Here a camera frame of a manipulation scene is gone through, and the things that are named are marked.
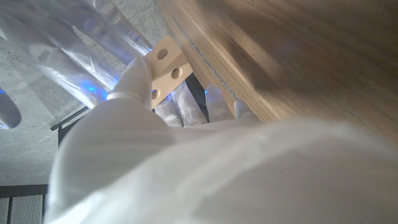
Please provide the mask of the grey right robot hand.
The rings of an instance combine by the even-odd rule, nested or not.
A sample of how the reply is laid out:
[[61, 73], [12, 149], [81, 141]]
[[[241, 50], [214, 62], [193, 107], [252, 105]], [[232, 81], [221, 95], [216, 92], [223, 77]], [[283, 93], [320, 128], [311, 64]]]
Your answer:
[[121, 74], [77, 30], [125, 65], [153, 49], [110, 0], [1, 1], [1, 37], [28, 64], [94, 108], [107, 99]]

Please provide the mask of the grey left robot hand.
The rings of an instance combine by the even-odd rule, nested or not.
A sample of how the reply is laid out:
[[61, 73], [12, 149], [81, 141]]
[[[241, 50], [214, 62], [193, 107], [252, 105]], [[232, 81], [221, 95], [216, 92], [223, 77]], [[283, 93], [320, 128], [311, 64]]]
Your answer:
[[397, 148], [346, 123], [223, 118], [169, 126], [134, 59], [63, 139], [45, 223], [396, 223]]

